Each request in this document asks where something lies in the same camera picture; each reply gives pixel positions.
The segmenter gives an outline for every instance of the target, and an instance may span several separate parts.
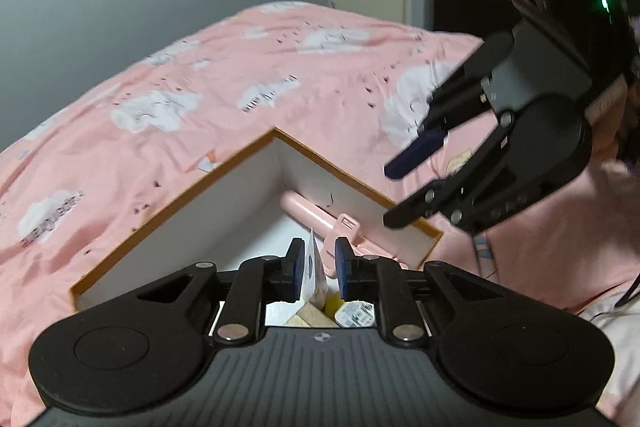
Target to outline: white cloud print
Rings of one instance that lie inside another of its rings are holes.
[[[269,33],[264,29],[264,26],[252,26],[244,31],[245,39],[263,39],[268,36]]]
[[[145,64],[151,64],[152,66],[162,66],[167,62],[170,62],[175,59],[175,56],[180,54],[181,52],[187,52],[194,48],[197,48],[200,45],[200,41],[177,41],[167,46],[164,50],[160,50],[153,55],[149,55],[147,58],[143,60]]]
[[[429,112],[428,99],[454,70],[455,64],[437,62],[410,68],[396,83],[396,93],[385,100],[380,127],[400,148],[418,136],[418,126]]]
[[[308,2],[300,1],[270,2],[260,6],[260,11],[262,13],[280,13],[295,8],[296,6],[306,6],[307,4]]]
[[[358,28],[326,28],[297,45],[300,53],[354,52],[369,41],[369,32]]]
[[[132,133],[142,132],[150,125],[164,132],[176,131],[180,129],[184,115],[198,108],[201,98],[198,93],[153,90],[113,109],[111,121]]]
[[[57,113],[52,114],[47,120],[42,122],[36,128],[30,130],[26,135],[24,135],[24,139],[34,141],[37,140],[45,131],[47,131],[54,123],[58,117],[66,111],[66,107],[60,109]]]
[[[292,74],[271,84],[255,84],[245,90],[236,105],[244,112],[249,112],[258,105],[275,107],[277,97],[298,87],[300,87],[300,81]]]
[[[34,241],[46,241],[81,197],[82,192],[56,190],[48,198],[31,203],[17,227],[23,247],[28,247]]]

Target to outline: white box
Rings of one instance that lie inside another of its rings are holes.
[[[425,220],[403,230],[386,229],[382,216],[393,206],[390,200],[273,129],[188,188],[85,274],[70,290],[76,309],[197,261],[212,261],[225,271],[252,257],[283,257],[293,237],[309,237],[308,229],[280,207],[287,189],[334,217],[353,216],[361,235],[411,269],[423,263],[442,235]],[[281,311],[287,315],[282,321],[299,307],[289,306]]]

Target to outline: pink clothing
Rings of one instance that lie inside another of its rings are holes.
[[[268,129],[395,201],[444,175],[490,131],[492,115],[456,130],[401,182],[382,166],[416,136],[428,94],[478,43],[302,3],[264,5],[147,57],[0,153],[0,425],[25,425],[43,407],[27,353],[73,312],[68,288]],[[638,183],[607,169],[491,232],[503,283],[574,307],[640,269],[637,227],[622,216]],[[447,232],[433,258],[477,273],[470,238],[433,220]],[[582,223],[585,236],[575,232]]]

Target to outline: pink plastic item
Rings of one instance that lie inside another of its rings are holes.
[[[320,256],[324,264],[324,272],[329,277],[335,277],[335,254],[332,247],[335,239],[341,236],[349,239],[356,255],[374,254],[398,261],[388,251],[358,235],[360,224],[348,214],[340,214],[336,219],[293,190],[284,192],[280,198],[280,206],[287,214],[306,227],[314,229],[314,232],[324,239]],[[403,269],[408,269],[406,264],[399,261],[398,263]]]

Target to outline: yellow object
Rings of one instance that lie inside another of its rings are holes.
[[[339,326],[329,320],[320,310],[313,304],[305,303],[298,313],[293,315],[284,326],[291,328],[338,328]]]
[[[340,299],[338,292],[329,293],[324,301],[324,314],[331,320],[335,320],[335,312],[344,304],[344,301]]]

